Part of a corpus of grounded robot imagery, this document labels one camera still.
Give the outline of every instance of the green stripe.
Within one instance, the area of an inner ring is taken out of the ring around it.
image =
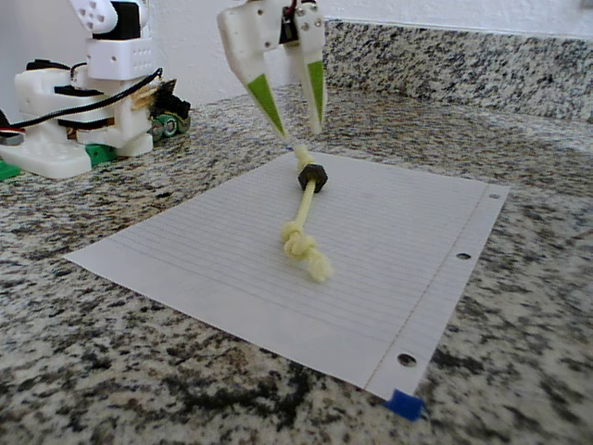
[[[261,105],[264,113],[278,129],[280,134],[285,135],[284,127],[282,125],[282,118],[280,117],[278,108],[274,103],[274,97],[271,93],[271,88],[268,84],[268,79],[266,79],[266,75],[260,75],[255,81],[247,86],[247,89]]]
[[[323,120],[323,62],[321,60],[309,63],[309,77],[313,87],[313,97],[317,105],[317,114],[319,122]]]

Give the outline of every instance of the granite countertop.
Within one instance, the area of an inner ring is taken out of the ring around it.
[[[423,418],[63,260],[285,153],[240,97],[140,158],[0,183],[0,443],[593,443],[593,125],[330,95],[313,150],[512,186]]]

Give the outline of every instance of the lined paper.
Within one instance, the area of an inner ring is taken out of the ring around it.
[[[324,285],[283,253],[282,225],[302,198],[291,154],[66,258],[380,397],[411,393],[508,188],[315,159],[330,181],[305,231],[335,268]]]

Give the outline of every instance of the black wire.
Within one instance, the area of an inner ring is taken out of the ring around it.
[[[109,105],[113,105],[116,102],[122,100],[123,98],[127,97],[128,95],[134,94],[140,88],[147,86],[149,83],[154,81],[157,77],[162,76],[163,69],[159,68],[155,72],[153,72],[148,77],[144,78],[139,83],[132,85],[127,90],[123,90],[112,97],[108,97],[107,99],[100,100],[98,102],[94,102],[93,104],[83,105],[81,107],[74,107],[74,108],[65,108],[60,109],[58,111],[54,111],[53,113],[46,114],[45,116],[40,116],[39,118],[31,119],[30,121],[21,121],[14,124],[11,124],[9,128],[25,128],[31,127],[33,125],[38,125],[42,122],[49,121],[51,119],[59,118],[61,116],[67,116],[69,114],[76,114],[76,113],[84,113],[86,111],[93,111],[94,109],[99,109],[103,107],[108,107]]]
[[[86,62],[81,62],[81,63],[77,63],[76,65],[72,65],[72,68],[70,68],[70,79],[74,80],[74,72],[76,72],[76,69],[79,67],[83,67],[84,65],[87,65]]]

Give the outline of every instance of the cable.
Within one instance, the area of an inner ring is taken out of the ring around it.
[[[286,16],[291,19],[293,14],[295,14],[295,9],[297,9],[297,0],[293,0],[292,5],[286,11]]]
[[[100,100],[99,102],[94,102],[93,104],[83,105],[81,107],[74,107],[74,108],[65,108],[60,109],[58,111],[54,111],[53,113],[46,114],[44,116],[40,116],[39,118],[31,119],[30,121],[21,121],[15,124],[11,124],[10,128],[25,128],[25,127],[32,127],[33,125],[38,125],[42,122],[49,121],[55,118],[59,118],[61,116],[67,116],[69,114],[76,114],[76,113],[84,113],[86,111],[93,111],[94,109],[99,109],[103,107],[108,107],[110,105],[119,102],[123,98],[127,97],[128,95],[134,94],[140,88],[147,86],[149,83],[154,81],[157,77],[161,77],[163,74],[163,69],[159,68],[155,72],[153,72],[148,77],[144,78],[139,83],[132,85],[127,90],[124,90],[112,97],[108,97],[107,99]]]
[[[70,80],[71,81],[74,80],[74,73],[76,72],[76,69],[79,67],[83,67],[84,65],[88,65],[88,63],[81,62],[81,63],[77,63],[76,65],[72,65],[72,68],[70,68]]]

